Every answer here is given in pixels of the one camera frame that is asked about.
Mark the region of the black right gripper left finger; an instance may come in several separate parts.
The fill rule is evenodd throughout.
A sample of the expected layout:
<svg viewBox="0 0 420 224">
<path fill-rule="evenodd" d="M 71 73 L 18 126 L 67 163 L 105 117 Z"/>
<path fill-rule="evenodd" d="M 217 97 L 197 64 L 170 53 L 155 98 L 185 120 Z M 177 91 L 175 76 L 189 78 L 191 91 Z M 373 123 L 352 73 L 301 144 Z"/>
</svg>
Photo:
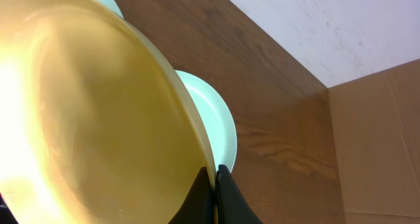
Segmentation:
<svg viewBox="0 0 420 224">
<path fill-rule="evenodd" d="M 169 224 L 214 224 L 213 190 L 205 167 L 199 170 L 182 206 Z"/>
</svg>

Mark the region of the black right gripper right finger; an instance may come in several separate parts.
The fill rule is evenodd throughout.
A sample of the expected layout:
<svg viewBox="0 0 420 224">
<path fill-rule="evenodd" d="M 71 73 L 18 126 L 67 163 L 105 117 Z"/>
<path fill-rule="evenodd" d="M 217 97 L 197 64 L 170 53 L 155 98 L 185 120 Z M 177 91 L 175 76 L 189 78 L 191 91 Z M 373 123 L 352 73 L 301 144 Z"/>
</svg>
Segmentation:
<svg viewBox="0 0 420 224">
<path fill-rule="evenodd" d="M 263 224 L 249 207 L 229 169 L 219 165 L 216 179 L 219 224 Z"/>
</svg>

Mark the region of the pale green plate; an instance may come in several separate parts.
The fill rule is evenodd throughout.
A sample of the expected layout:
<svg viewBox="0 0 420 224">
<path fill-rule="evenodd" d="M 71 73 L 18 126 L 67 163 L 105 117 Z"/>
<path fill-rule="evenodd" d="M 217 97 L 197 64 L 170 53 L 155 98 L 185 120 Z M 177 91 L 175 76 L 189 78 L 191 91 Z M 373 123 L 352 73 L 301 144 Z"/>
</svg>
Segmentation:
<svg viewBox="0 0 420 224">
<path fill-rule="evenodd" d="M 238 138 L 231 111 L 219 93 L 199 77 L 178 70 L 207 132 L 215 165 L 232 171 L 237 157 Z"/>
</svg>

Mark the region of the yellow plate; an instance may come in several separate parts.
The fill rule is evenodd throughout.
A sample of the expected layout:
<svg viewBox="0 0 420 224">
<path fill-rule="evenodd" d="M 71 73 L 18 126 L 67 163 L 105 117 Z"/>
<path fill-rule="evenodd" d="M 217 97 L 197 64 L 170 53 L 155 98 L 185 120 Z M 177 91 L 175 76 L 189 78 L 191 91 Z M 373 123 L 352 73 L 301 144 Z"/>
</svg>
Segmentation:
<svg viewBox="0 0 420 224">
<path fill-rule="evenodd" d="M 168 223 L 203 122 L 166 58 L 97 0 L 1 0 L 1 196 L 19 223 Z"/>
</svg>

